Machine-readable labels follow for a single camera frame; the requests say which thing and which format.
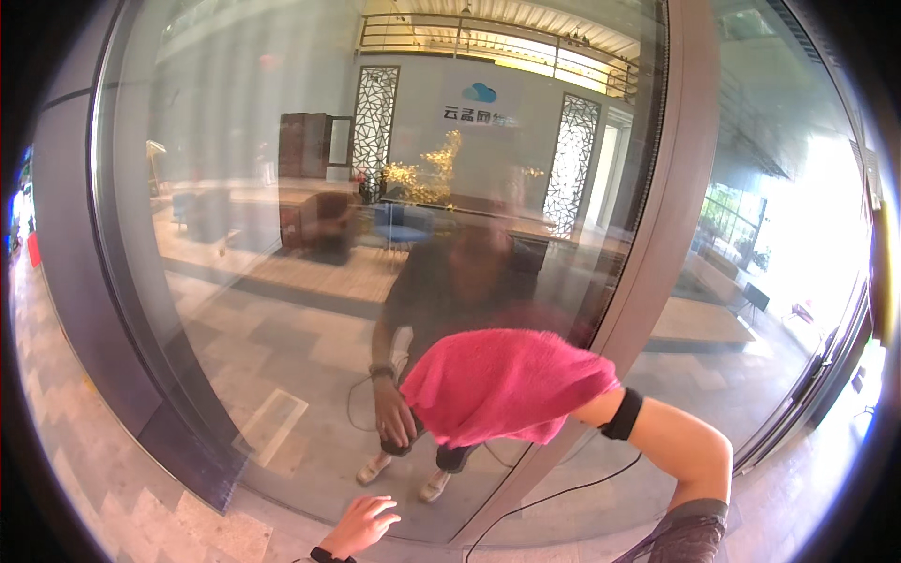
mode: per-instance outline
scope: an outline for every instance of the pink towel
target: pink towel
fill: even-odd
[[[548,443],[567,414],[620,386],[614,364],[552,332],[461,332],[432,346],[401,385],[435,441]]]

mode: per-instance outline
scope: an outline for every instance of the black wristband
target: black wristband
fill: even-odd
[[[610,440],[629,440],[629,434],[632,433],[632,427],[635,425],[635,419],[638,418],[638,412],[642,409],[644,397],[638,391],[631,387],[625,388],[625,396],[620,403],[616,414],[607,424],[601,424],[601,433]]]
[[[348,557],[346,559],[336,559],[332,557],[332,554],[326,551],[325,549],[316,546],[313,548],[313,551],[310,551],[310,559],[316,561],[317,563],[357,563],[357,560],[353,557]]]

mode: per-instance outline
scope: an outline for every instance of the sneaker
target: sneaker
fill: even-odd
[[[370,459],[369,463],[363,466],[363,469],[357,472],[357,483],[363,486],[372,483],[389,463],[391,463],[391,456],[384,451],[379,453],[376,457]]]
[[[444,487],[448,485],[448,481],[450,480],[450,473],[446,473],[440,469],[435,471],[435,474],[432,475],[429,482],[423,485],[423,488],[419,489],[419,500],[427,504],[435,502],[438,500],[438,497],[441,496],[441,493],[444,492]]]

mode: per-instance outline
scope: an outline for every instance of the blue chair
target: blue chair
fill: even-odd
[[[416,242],[428,241],[434,234],[435,216],[431,211],[400,204],[375,206],[373,231],[387,243],[388,250],[410,250]]]

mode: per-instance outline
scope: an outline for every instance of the hand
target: hand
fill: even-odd
[[[372,380],[376,401],[376,430],[382,441],[391,440],[400,448],[410,445],[416,437],[416,424],[404,396],[387,377]]]
[[[361,496],[352,503],[341,517],[341,521],[325,536],[319,547],[332,554],[333,558],[346,559],[381,540],[388,526],[400,522],[397,514],[386,514],[376,518],[397,503],[390,496]]]

